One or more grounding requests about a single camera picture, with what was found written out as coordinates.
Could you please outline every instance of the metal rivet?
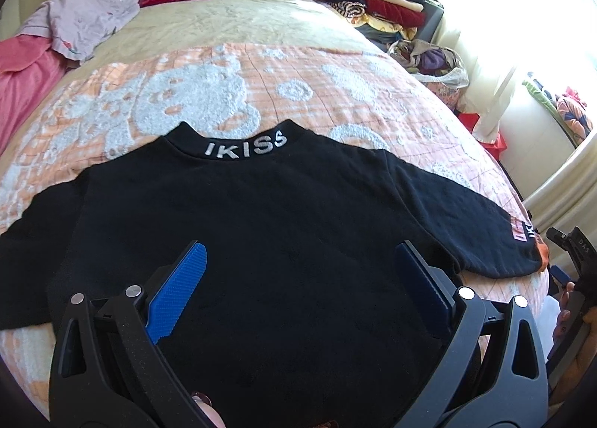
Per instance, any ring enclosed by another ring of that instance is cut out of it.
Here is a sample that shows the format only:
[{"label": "metal rivet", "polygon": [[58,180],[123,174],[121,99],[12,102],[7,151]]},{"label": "metal rivet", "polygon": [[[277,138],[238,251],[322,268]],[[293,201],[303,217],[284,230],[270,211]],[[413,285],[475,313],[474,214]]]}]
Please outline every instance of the metal rivet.
[{"label": "metal rivet", "polygon": [[124,293],[127,297],[136,297],[139,293],[141,293],[141,287],[139,287],[138,285],[131,285],[125,290]]},{"label": "metal rivet", "polygon": [[528,306],[528,300],[525,299],[522,295],[517,295],[516,297],[514,297],[514,303],[522,308]]},{"label": "metal rivet", "polygon": [[82,293],[76,293],[71,297],[71,303],[73,305],[78,305],[79,303],[83,302],[85,296]]},{"label": "metal rivet", "polygon": [[458,294],[465,300],[473,300],[475,298],[475,291],[469,287],[460,287]]}]

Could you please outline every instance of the t-shirt collar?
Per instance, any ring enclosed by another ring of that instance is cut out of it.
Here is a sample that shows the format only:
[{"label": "t-shirt collar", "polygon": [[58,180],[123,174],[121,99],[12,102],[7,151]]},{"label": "t-shirt collar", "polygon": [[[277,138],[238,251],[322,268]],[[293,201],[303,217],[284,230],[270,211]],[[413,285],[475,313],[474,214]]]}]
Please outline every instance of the t-shirt collar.
[{"label": "t-shirt collar", "polygon": [[197,133],[187,122],[180,122],[165,138],[180,151],[196,158],[240,161],[286,150],[306,131],[292,120],[284,120],[249,139],[214,139]]}]

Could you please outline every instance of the black device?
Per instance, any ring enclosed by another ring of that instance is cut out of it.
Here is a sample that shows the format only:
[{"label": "black device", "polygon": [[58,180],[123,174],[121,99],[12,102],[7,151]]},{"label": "black device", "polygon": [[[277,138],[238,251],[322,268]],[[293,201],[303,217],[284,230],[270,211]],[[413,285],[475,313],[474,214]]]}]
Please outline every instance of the black device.
[{"label": "black device", "polygon": [[567,235],[549,228],[547,238],[570,255],[578,273],[566,306],[571,315],[562,323],[565,334],[557,339],[547,355],[548,382],[553,390],[589,335],[590,326],[583,322],[583,317],[597,305],[597,251],[578,227]]},{"label": "black device", "polygon": [[[201,278],[196,273],[190,280],[186,274],[175,278],[187,269],[196,245],[143,287],[131,285],[112,299],[89,300],[83,293],[72,297],[51,369],[52,425],[213,428],[155,345],[172,330]],[[540,427],[547,417],[547,375],[526,299],[490,302],[468,287],[457,288],[408,241],[396,248],[395,263],[428,331],[446,345],[431,378],[395,428]],[[179,299],[184,283],[190,287]],[[479,336],[488,334],[481,368],[467,384],[463,380],[479,355]]]}]

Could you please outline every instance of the lavender shirt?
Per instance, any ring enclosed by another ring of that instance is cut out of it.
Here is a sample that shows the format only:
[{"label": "lavender shirt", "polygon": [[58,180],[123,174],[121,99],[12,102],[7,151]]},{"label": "lavender shirt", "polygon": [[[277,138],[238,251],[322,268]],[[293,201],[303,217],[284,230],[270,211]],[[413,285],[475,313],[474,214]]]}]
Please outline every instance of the lavender shirt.
[{"label": "lavender shirt", "polygon": [[52,49],[83,63],[139,12],[138,0],[49,0],[17,32],[52,39]]}]

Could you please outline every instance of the t-shirt sleeve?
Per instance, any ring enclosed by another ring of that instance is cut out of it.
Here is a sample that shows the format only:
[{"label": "t-shirt sleeve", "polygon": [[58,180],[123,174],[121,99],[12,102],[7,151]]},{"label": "t-shirt sleeve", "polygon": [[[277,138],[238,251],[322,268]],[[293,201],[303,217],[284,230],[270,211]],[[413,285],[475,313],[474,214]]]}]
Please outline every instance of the t-shirt sleeve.
[{"label": "t-shirt sleeve", "polygon": [[[391,154],[388,167],[411,214],[456,259],[450,275],[468,270],[490,278],[545,268],[547,247],[532,225],[512,218],[481,194]],[[441,264],[435,264],[446,270]]]},{"label": "t-shirt sleeve", "polygon": [[40,192],[0,235],[0,330],[50,321],[46,285],[65,256],[87,185],[83,171]]}]

